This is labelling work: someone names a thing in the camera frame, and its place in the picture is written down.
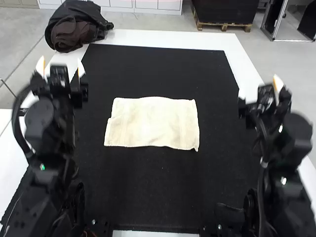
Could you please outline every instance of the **white towel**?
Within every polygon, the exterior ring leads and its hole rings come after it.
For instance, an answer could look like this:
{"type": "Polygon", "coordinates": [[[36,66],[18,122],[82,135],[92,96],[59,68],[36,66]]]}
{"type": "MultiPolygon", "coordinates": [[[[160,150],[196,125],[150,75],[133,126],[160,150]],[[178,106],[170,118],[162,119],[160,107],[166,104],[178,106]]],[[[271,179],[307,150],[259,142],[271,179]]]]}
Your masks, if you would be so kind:
{"type": "Polygon", "coordinates": [[[196,102],[163,97],[116,98],[108,120],[104,146],[167,146],[198,151],[196,102]]]}

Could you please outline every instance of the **black jacket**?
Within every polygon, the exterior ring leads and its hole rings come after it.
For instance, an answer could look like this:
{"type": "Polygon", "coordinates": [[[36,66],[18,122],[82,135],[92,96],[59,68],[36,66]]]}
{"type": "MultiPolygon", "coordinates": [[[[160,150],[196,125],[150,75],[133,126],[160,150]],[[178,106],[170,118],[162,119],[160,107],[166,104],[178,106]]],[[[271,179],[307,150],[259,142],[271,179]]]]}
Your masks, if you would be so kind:
{"type": "Polygon", "coordinates": [[[114,25],[100,11],[101,7],[92,1],[66,0],[48,22],[46,42],[59,52],[70,52],[84,43],[103,40],[105,31],[114,25]]]}

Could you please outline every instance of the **concrete floor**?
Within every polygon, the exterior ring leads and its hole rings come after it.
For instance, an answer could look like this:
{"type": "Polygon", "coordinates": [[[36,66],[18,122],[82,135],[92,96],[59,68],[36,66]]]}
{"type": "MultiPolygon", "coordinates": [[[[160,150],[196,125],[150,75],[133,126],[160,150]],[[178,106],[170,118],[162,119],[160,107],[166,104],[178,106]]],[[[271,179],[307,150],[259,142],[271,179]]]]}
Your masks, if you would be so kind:
{"type": "MultiPolygon", "coordinates": [[[[53,10],[0,8],[0,78],[6,79],[14,92],[27,83],[41,55],[48,62],[54,54],[42,38],[52,13],[53,10]]],[[[181,16],[118,12],[102,14],[117,29],[197,32],[187,1],[184,2],[181,16]]],[[[316,43],[270,42],[260,30],[262,18],[263,13],[257,13],[249,34],[234,27],[228,28],[227,33],[237,35],[263,81],[270,82],[273,75],[278,74],[293,92],[293,108],[316,123],[316,43]]],[[[288,14],[277,39],[304,39],[295,30],[297,23],[294,20],[288,14]]],[[[203,32],[221,31],[218,27],[209,27],[203,32]]],[[[2,86],[0,108],[11,108],[12,101],[13,96],[2,86]]],[[[316,167],[316,149],[310,157],[316,167]]]]}

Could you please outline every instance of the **black mat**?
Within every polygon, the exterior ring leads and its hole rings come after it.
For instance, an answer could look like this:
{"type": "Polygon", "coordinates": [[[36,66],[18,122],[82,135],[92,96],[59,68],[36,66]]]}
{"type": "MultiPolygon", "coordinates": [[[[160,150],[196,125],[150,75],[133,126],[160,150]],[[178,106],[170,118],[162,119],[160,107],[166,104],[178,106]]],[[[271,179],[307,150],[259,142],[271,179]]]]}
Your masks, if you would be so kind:
{"type": "Polygon", "coordinates": [[[75,160],[90,216],[118,229],[197,232],[214,221],[216,202],[242,207],[259,162],[223,51],[92,44],[82,63],[89,102],[76,114],[75,160]],[[199,152],[103,146],[114,98],[146,96],[196,100],[199,152]]]}

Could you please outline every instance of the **pallet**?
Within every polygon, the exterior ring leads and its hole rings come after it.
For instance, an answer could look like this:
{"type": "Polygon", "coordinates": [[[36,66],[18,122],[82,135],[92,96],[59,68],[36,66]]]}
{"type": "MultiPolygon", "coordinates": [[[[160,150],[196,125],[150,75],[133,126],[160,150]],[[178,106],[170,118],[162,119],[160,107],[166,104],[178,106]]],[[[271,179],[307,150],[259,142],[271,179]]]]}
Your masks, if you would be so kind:
{"type": "Polygon", "coordinates": [[[244,27],[245,32],[249,33],[251,30],[251,26],[252,24],[235,24],[235,23],[211,23],[211,22],[201,22],[198,19],[198,15],[197,12],[193,6],[193,4],[191,4],[191,10],[193,13],[193,17],[194,20],[196,22],[197,25],[197,30],[202,31],[203,30],[203,26],[221,26],[222,27],[222,31],[225,32],[228,28],[228,26],[238,26],[238,27],[244,27]]]}

